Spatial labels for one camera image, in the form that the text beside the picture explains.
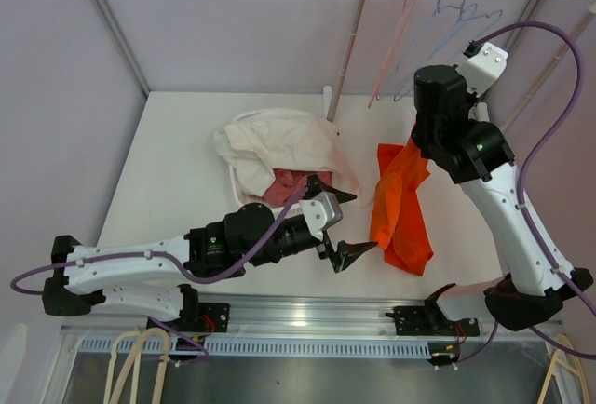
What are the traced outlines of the pink t shirt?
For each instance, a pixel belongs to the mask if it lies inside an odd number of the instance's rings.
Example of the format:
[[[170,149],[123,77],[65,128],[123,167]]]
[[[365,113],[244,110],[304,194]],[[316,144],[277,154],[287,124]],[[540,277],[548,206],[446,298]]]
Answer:
[[[307,177],[312,174],[314,174],[314,171],[276,168],[274,170],[275,179],[273,183],[265,190],[263,195],[259,196],[259,199],[262,199],[272,207],[283,207],[292,195],[306,186]]]

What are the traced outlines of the orange t shirt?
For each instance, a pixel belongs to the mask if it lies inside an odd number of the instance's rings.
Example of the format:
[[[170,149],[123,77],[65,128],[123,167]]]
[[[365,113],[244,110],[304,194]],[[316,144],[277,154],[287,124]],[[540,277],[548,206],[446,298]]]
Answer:
[[[431,248],[418,187],[429,177],[428,161],[413,141],[377,147],[380,179],[375,187],[369,239],[384,253],[385,263],[422,276]]]

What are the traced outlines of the white t shirt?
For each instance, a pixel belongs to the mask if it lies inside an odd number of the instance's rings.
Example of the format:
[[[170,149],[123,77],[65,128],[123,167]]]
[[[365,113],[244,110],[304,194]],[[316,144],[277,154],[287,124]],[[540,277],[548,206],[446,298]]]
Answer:
[[[213,144],[236,174],[244,194],[259,197],[273,183],[276,168],[328,172],[332,186],[355,194],[368,206],[373,188],[357,174],[340,130],[319,115],[292,109],[245,114],[215,131]]]

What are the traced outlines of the pink wire hanger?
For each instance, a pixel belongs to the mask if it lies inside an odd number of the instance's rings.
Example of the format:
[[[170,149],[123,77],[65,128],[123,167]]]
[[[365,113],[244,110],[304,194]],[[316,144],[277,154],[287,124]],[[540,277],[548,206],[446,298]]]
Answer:
[[[398,18],[394,33],[392,35],[391,42],[386,53],[386,57],[381,67],[381,71],[376,81],[376,84],[373,88],[372,95],[368,101],[368,109],[370,109],[373,106],[373,103],[375,102],[375,99],[380,92],[380,88],[390,72],[392,61],[396,56],[398,47],[400,46],[400,41],[404,35],[405,29],[410,20],[416,2],[417,0],[403,0],[400,16]]]

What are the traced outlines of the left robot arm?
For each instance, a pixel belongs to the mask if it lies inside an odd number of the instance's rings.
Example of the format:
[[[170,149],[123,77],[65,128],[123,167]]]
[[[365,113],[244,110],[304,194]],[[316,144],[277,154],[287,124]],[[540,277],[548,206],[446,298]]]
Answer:
[[[195,287],[242,277],[246,267],[276,264],[314,250],[334,273],[350,267],[376,242],[333,244],[328,230],[355,195],[310,175],[280,212],[250,202],[220,221],[155,243],[87,247],[72,236],[54,240],[54,270],[42,290],[50,316],[85,316],[99,309],[148,316],[191,330],[200,319]]]

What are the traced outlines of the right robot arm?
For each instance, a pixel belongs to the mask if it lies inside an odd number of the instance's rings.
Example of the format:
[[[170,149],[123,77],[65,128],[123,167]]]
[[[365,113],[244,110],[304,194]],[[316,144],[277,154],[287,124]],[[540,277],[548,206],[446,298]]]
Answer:
[[[495,280],[448,284],[425,300],[424,322],[442,334],[458,320],[493,318],[508,330],[550,320],[565,301],[593,284],[557,250],[516,184],[514,154],[499,128],[470,118],[477,98],[453,66],[431,65],[414,75],[414,129],[424,157],[445,170],[476,206],[504,255],[508,272]]]

